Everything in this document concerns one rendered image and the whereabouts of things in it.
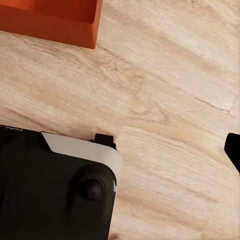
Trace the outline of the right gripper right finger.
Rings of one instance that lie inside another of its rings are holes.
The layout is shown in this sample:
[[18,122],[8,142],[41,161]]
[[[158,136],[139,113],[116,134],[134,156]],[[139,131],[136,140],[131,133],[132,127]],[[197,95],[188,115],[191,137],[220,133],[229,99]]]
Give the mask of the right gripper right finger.
[[240,172],[240,135],[229,133],[227,135],[224,151],[229,159],[233,162],[237,170]]

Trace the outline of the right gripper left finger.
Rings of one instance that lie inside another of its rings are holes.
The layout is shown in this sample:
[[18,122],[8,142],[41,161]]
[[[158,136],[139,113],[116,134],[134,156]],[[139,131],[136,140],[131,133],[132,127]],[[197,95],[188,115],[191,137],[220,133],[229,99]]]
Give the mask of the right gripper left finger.
[[26,153],[21,133],[0,138],[0,193]]

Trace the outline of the storage box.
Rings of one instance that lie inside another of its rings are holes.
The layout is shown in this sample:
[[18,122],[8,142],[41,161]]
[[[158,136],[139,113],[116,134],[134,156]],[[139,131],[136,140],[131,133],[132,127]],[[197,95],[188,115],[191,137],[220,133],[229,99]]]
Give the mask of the storage box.
[[0,0],[0,31],[94,50],[103,0]]

